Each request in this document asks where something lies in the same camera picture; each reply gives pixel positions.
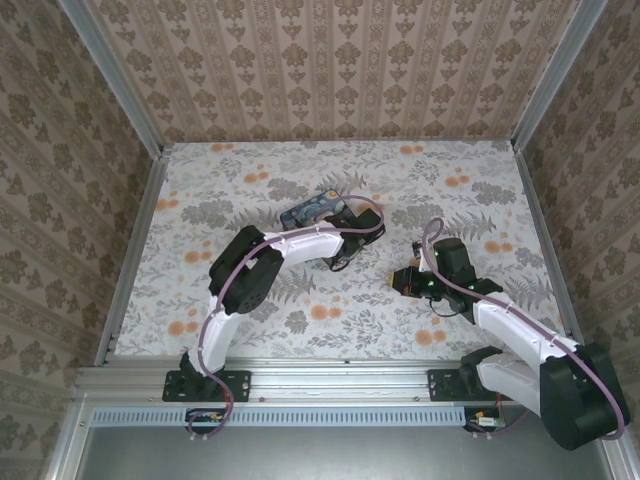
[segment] metal bar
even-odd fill
[[[136,278],[140,258],[144,251],[147,234],[149,233],[149,226],[151,225],[151,219],[153,218],[153,211],[156,202],[158,201],[160,188],[164,182],[167,162],[170,155],[171,149],[165,149],[162,157],[151,165],[147,186],[145,187],[138,215],[133,225],[133,231],[131,232],[131,238],[129,239],[129,246],[127,247],[127,253],[124,257],[120,277],[118,278],[116,290],[113,294],[113,299],[111,300],[111,306],[109,307],[109,313],[107,314],[107,320],[102,332],[94,365],[102,365],[104,363],[107,350],[109,349],[111,336],[120,328],[120,325],[124,320],[129,297],[131,296],[131,289],[133,288],[133,282]]]
[[[629,432],[626,432],[620,440],[602,441],[601,444],[604,457],[615,480],[640,479],[640,462]]]
[[[67,410],[62,428],[60,429],[60,435],[58,436],[58,442],[56,448],[51,455],[49,461],[49,468],[45,475],[45,480],[57,480],[61,478],[62,470],[67,464],[67,456],[71,449],[71,440],[73,433],[78,422],[78,416],[80,414],[80,407],[78,405],[72,405]]]
[[[116,59],[100,27],[91,15],[87,2],[61,0],[60,3],[149,155],[153,159],[159,158],[162,135],[156,131],[151,117],[147,115],[144,105],[127,79],[125,68]]]
[[[72,404],[65,419],[65,429],[58,437],[54,459],[46,480],[75,480],[82,459],[93,406],[86,403]]]
[[[187,407],[97,407],[91,427],[186,427]],[[229,427],[461,427],[463,407],[297,407],[238,405]]]
[[[104,406],[171,405],[162,401],[168,370],[177,361],[153,366],[110,366],[84,368],[76,380],[74,401]],[[400,407],[400,406],[489,406],[492,402],[437,402],[429,398],[427,371],[456,368],[454,361],[296,361],[235,359],[228,370],[250,370],[249,403],[265,407]],[[211,403],[189,403],[208,406]]]
[[[134,368],[161,368],[165,370],[175,370],[180,362],[178,356],[163,357],[124,357],[122,362],[110,362],[108,369],[101,371],[109,371],[115,369],[134,369]],[[228,357],[225,368],[228,370],[251,370],[252,372],[356,372],[364,371],[367,373],[375,371],[392,371],[398,372],[400,369],[407,371],[422,371],[430,368],[458,368],[460,362],[458,360],[336,360],[332,358],[247,358],[247,357]]]
[[[606,4],[607,0],[589,0],[578,5],[513,131],[512,143],[517,150],[524,150],[531,139]]]
[[[516,150],[516,163],[518,164],[518,170],[520,171],[520,177],[522,178],[524,193],[527,196],[529,208],[531,209],[533,225],[535,226],[538,239],[540,240],[542,255],[544,256],[545,263],[547,264],[547,271],[549,272],[549,279],[551,280],[551,286],[553,287],[553,294],[556,297],[564,327],[565,329],[568,329],[566,333],[573,336],[577,342],[584,343],[584,336],[580,330],[580,324],[578,323],[576,312],[573,310],[571,297],[569,297],[569,290],[567,289],[567,284],[564,282],[560,263],[558,262],[556,251],[553,248],[551,235],[549,235],[549,230],[547,229],[547,224],[544,220],[542,208],[540,207],[540,202],[536,195],[536,189],[533,185],[531,175],[529,174],[529,168],[527,167],[522,150]]]

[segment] orange flower pattern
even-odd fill
[[[445,318],[446,303],[436,305],[436,315],[426,301],[389,287],[391,272],[416,263],[411,242],[433,216],[445,219],[446,235],[467,244],[480,275],[559,328],[508,142],[225,145],[175,146],[117,354],[178,355],[191,346],[209,308],[209,267],[228,242],[246,225],[280,231],[281,212],[328,189],[375,199],[387,233],[340,273],[320,260],[282,271],[245,317],[230,355],[456,359],[492,344],[472,325]],[[348,203],[358,213],[366,208]]]

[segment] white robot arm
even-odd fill
[[[283,233],[266,233],[264,239],[283,238],[282,241],[271,244],[271,248],[280,252],[282,256],[283,262],[279,267],[280,270],[309,260],[333,258],[338,255],[344,243],[342,236],[339,233],[322,232],[322,230],[331,227],[333,225],[327,222],[319,222],[313,227],[297,230],[296,232],[299,232],[300,235],[291,239],[285,240]],[[209,301],[209,315],[213,314],[213,318],[209,322],[204,332],[205,337],[201,342],[202,358],[205,367],[211,372],[217,372],[224,367],[227,350],[242,319],[241,313],[227,314],[226,309],[214,313],[217,303],[218,297],[212,295]],[[198,346],[194,345],[189,350],[189,358],[196,371],[205,375],[206,373],[198,361],[197,349]]]
[[[414,251],[425,249],[414,244]],[[500,285],[477,278],[459,239],[434,243],[433,259],[422,261],[420,268],[395,272],[393,288],[430,302],[447,300],[456,313],[494,334],[515,356],[495,347],[465,355],[458,371],[442,376],[440,384],[430,381],[432,401],[436,392],[449,401],[473,401],[499,392],[541,417],[551,437],[568,450],[629,423],[622,389],[604,349],[554,332],[518,308]],[[427,271],[426,264],[437,272]]]

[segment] table surface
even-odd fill
[[[551,328],[561,319],[507,141],[362,141],[175,146],[146,239],[117,355],[179,355],[197,341],[208,270],[238,230],[280,231],[280,213],[335,189],[378,201],[386,233],[342,272],[321,260],[280,273],[240,325],[230,356],[459,359],[501,346],[462,316],[401,297],[390,275],[415,264],[433,216],[493,279]],[[348,202],[356,212],[366,204]]]

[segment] floral wallpaper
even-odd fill
[[[578,0],[90,0],[166,143],[509,138]]]
[[[239,327],[230,356],[459,359],[489,333],[448,304],[400,296],[391,274],[416,265],[411,243],[442,216],[478,274],[560,329],[540,245],[508,141],[176,145],[118,336],[117,355],[179,355],[197,341],[209,268],[236,233],[282,230],[280,214],[334,189],[370,196],[386,233],[341,272],[322,260],[286,269]],[[347,202],[355,213],[367,204]]]
[[[640,3],[610,0],[525,150],[576,314],[640,446]]]
[[[60,6],[0,2],[0,478],[45,470],[149,166]]]

